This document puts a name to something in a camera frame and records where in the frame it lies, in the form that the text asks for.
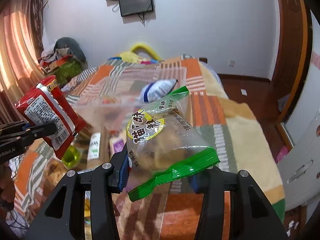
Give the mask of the red snack packet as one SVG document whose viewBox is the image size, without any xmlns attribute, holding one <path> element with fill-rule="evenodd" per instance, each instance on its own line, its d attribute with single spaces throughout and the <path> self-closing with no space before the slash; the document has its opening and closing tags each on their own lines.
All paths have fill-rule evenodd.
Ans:
<svg viewBox="0 0 320 240">
<path fill-rule="evenodd" d="M 57 131 L 45 136 L 44 140 L 59 159 L 63 158 L 75 136 L 86 126 L 84 119 L 67 102 L 54 75 L 45 77 L 26 92 L 15 108 L 33 125 L 55 124 Z"/>
</svg>

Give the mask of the green pea snack bag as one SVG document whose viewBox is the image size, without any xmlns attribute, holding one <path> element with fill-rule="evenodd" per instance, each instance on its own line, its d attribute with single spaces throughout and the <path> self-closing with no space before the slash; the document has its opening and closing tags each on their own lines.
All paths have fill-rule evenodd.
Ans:
<svg viewBox="0 0 320 240">
<path fill-rule="evenodd" d="M 64 166 L 70 170 L 75 168 L 80 163 L 81 157 L 82 155 L 79 150 L 74 145 L 70 145 L 67 151 L 64 153 L 61 161 L 63 162 Z"/>
</svg>

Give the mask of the brown cracker pack white label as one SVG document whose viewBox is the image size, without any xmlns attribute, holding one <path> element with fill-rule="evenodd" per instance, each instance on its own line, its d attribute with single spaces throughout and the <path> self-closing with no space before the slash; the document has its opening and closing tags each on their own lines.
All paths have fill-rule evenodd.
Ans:
<svg viewBox="0 0 320 240">
<path fill-rule="evenodd" d="M 87 168 L 95 168 L 108 161 L 108 139 L 109 133 L 106 129 L 92 134 L 87 154 Z"/>
</svg>

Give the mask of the purple snack packet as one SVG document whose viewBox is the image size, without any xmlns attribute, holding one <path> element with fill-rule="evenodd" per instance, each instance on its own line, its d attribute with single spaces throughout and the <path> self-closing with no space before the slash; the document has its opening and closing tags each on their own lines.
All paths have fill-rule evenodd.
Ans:
<svg viewBox="0 0 320 240">
<path fill-rule="evenodd" d="M 112 131 L 109 138 L 109 146 L 111 155 L 121 152 L 126 143 L 126 133 L 124 130 Z"/>
</svg>

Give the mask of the green edged pastry bag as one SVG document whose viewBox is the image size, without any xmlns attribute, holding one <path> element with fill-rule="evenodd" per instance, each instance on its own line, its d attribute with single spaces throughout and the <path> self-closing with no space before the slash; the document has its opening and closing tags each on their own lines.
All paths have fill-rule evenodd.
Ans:
<svg viewBox="0 0 320 240">
<path fill-rule="evenodd" d="M 136 110 L 126 126 L 132 170 L 127 182 L 132 202 L 160 185 L 195 175 L 219 163 L 216 150 L 184 116 L 189 90 L 183 86 Z"/>
</svg>

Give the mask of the blue white snack bag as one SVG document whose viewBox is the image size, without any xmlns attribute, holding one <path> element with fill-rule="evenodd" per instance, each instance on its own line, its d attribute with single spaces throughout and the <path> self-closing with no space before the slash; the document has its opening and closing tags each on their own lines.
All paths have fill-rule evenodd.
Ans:
<svg viewBox="0 0 320 240">
<path fill-rule="evenodd" d="M 157 80 L 145 85 L 138 97 L 139 102 L 151 103 L 173 91 L 177 85 L 176 79 Z"/>
</svg>

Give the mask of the green gift box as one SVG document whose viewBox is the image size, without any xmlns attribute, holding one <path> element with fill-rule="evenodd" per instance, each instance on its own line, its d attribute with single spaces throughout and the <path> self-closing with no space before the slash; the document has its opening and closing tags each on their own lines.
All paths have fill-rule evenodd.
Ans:
<svg viewBox="0 0 320 240">
<path fill-rule="evenodd" d="M 70 59 L 66 63 L 52 70 L 49 75 L 55 75 L 57 84 L 63 87 L 75 76 L 82 72 L 81 64 L 75 59 Z"/>
</svg>

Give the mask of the white sticker suitcase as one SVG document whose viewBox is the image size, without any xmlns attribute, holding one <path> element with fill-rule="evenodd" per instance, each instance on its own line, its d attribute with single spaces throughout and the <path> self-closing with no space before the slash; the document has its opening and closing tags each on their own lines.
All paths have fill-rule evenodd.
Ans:
<svg viewBox="0 0 320 240">
<path fill-rule="evenodd" d="M 319 194 L 319 115 L 278 164 L 285 193 L 285 211 Z"/>
</svg>

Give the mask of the clear plastic storage bin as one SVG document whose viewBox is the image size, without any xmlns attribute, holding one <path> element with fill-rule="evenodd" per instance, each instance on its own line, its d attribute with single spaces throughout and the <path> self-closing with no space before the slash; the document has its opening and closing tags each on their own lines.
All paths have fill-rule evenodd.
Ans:
<svg viewBox="0 0 320 240">
<path fill-rule="evenodd" d="M 121 130 L 131 115 L 146 105 L 143 99 L 139 99 L 146 85 L 174 79 L 177 83 L 173 90 L 176 90 L 185 85 L 186 75 L 185 67 L 161 68 L 160 65 L 114 68 L 106 75 L 106 66 L 102 66 L 72 106 L 92 127 Z"/>
</svg>

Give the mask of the patchwork striped bedspread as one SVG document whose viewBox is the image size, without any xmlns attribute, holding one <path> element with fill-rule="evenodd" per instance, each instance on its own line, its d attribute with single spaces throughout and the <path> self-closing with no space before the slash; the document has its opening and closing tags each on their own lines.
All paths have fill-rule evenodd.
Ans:
<svg viewBox="0 0 320 240">
<path fill-rule="evenodd" d="M 280 174 L 263 129 L 249 106 L 229 99 L 211 68 L 191 56 L 169 59 L 160 67 L 172 74 L 186 68 L 188 121 L 217 150 L 219 168 L 229 172 L 247 169 L 279 218 L 284 219 L 285 195 Z M 142 75 L 145 70 L 137 64 L 108 60 L 72 78 L 63 91 L 70 103 L 76 103 L 81 96 L 101 91 L 100 81 L 108 77 L 116 91 L 127 92 L 140 79 L 124 80 L 123 76 L 129 71 Z M 44 169 L 52 160 L 53 152 L 44 141 L 37 142 L 22 159 L 15 183 L 15 209 L 7 216 L 8 224 L 19 237 L 25 234 L 52 190 L 44 178 Z M 202 199 L 185 189 L 185 184 L 176 180 L 172 185 L 161 185 L 136 202 L 125 193 L 114 196 L 120 212 L 116 221 L 121 239 L 191 239 Z"/>
</svg>

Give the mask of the orange pink curtain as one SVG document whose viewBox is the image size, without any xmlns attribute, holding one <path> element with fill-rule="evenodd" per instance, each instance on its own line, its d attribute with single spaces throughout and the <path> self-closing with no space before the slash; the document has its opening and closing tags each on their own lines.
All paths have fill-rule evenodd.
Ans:
<svg viewBox="0 0 320 240">
<path fill-rule="evenodd" d="M 22 120 L 15 103 L 44 78 L 44 0 L 10 0 L 1 12 L 1 124 Z"/>
</svg>

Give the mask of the white wardrobe with hearts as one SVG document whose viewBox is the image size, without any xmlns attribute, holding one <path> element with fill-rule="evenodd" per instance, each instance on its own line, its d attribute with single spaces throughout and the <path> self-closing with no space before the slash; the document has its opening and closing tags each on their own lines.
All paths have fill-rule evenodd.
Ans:
<svg viewBox="0 0 320 240">
<path fill-rule="evenodd" d="M 313 38 L 309 70 L 299 100 L 285 123 L 285 129 L 294 144 L 319 111 L 319 23 L 314 15 L 311 18 Z"/>
</svg>

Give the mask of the yellow plush toy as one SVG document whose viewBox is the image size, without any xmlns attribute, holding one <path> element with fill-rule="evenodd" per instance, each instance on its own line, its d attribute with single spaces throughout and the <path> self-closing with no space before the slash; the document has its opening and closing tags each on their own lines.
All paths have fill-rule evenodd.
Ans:
<svg viewBox="0 0 320 240">
<path fill-rule="evenodd" d="M 129 50 L 122 51 L 114 55 L 128 63 L 137 64 L 156 64 L 162 61 L 162 58 L 146 43 L 135 43 Z"/>
</svg>

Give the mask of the wall power socket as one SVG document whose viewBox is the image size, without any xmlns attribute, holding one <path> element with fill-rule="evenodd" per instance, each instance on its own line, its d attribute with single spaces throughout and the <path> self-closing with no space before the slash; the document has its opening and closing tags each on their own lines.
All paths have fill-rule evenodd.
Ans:
<svg viewBox="0 0 320 240">
<path fill-rule="evenodd" d="M 229 66 L 234 67 L 235 66 L 235 61 L 234 60 L 229 60 Z"/>
</svg>

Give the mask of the small black wall monitor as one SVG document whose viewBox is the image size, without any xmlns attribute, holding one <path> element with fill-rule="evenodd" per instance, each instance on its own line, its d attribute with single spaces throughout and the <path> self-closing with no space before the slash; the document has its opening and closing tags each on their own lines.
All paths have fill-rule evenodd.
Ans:
<svg viewBox="0 0 320 240">
<path fill-rule="evenodd" d="M 153 0 L 119 0 L 122 17 L 153 11 Z"/>
</svg>

